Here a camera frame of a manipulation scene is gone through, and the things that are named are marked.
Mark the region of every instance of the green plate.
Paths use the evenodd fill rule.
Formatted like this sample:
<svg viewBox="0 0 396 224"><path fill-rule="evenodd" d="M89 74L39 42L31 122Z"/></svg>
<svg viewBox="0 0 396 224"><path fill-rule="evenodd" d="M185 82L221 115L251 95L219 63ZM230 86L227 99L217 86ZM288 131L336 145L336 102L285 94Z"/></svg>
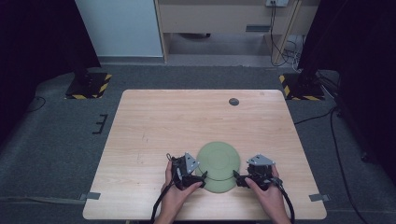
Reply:
<svg viewBox="0 0 396 224"><path fill-rule="evenodd" d="M198 153L197 160L200 165L195 174L207 171L205 189L222 193L235 187L233 170L239 171L240 158L232 146L223 142L208 143Z"/></svg>

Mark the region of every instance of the white wall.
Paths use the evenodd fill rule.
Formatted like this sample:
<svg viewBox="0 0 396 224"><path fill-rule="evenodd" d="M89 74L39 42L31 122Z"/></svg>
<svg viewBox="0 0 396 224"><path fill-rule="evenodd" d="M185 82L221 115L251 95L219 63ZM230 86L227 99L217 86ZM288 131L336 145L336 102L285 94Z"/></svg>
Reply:
<svg viewBox="0 0 396 224"><path fill-rule="evenodd" d="M76 0L99 57L162 57L154 0Z"/></svg>

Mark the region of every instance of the hand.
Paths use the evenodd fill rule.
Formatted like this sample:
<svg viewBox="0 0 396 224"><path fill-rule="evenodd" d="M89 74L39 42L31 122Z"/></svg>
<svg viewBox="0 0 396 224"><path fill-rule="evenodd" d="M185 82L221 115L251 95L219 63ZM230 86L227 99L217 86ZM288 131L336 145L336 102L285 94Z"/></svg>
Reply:
<svg viewBox="0 0 396 224"><path fill-rule="evenodd" d="M163 191L172 180L172 162L169 161L165 171L165 183L163 184ZM172 186L163 197L161 202L161 213L156 218L156 224L172 223L178 212L181 210L187 198L200 186L202 182L194 183L186 189L180 190L175 185Z"/></svg>
<svg viewBox="0 0 396 224"><path fill-rule="evenodd" d="M279 177L279 173L274 165L272 166L272 170L273 176ZM275 224L290 223L286 213L285 204L283 203L283 195L279 188L271 184L268 190L264 191L250 178L246 178L245 181L256 193L265 214L267 214Z"/></svg>

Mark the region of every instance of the gray floor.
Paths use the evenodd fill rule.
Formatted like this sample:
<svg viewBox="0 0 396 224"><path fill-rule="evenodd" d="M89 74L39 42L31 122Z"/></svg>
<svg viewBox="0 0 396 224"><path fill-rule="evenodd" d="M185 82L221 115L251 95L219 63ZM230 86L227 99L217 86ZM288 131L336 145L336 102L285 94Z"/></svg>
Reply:
<svg viewBox="0 0 396 224"><path fill-rule="evenodd" d="M291 64L271 65L269 50L259 35L246 39L238 35L212 35L209 39L177 35L172 46L167 63L104 64L103 70L113 78L102 99L65 100L72 74L42 83L36 93L46 103L43 105L41 98L34 100L30 109L39 109L26 113L2 145L0 197L75 200L88 192L124 90L282 90L278 76L293 72ZM336 73L324 73L337 79ZM335 105L328 94L324 101L287 104L294 121L325 114ZM92 134L98 130L100 114L108 114L105 128L102 134ZM334 115L333 126L350 194L362 216L369 223L396 223L395 187L378 164L360 160L361 150L342 118ZM341 177L330 116L298 124L296 129L319 191L331 197L325 203L325 219L296 223L362 223ZM0 223L123 223L88 221L82 210L83 205L78 204L0 203Z"/></svg>

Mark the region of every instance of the yellow and black striped marker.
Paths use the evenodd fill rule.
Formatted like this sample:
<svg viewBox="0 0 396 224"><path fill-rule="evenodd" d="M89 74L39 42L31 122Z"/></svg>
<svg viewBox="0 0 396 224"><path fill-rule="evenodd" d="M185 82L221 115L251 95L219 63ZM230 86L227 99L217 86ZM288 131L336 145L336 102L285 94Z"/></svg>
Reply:
<svg viewBox="0 0 396 224"><path fill-rule="evenodd" d="M324 96L318 96L318 95L302 95L302 96L294 96L291 94L290 90L290 85L285 79L285 76L280 76L279 77L280 82L282 83L283 90L286 95L287 100L311 100L311 101L319 101L319 100L324 100Z"/></svg>
<svg viewBox="0 0 396 224"><path fill-rule="evenodd" d="M78 85L76 80L73 80L66 93L65 99L95 99L101 98L105 93L108 82L112 75L107 73L95 73L92 74L92 84L90 87L81 87Z"/></svg>

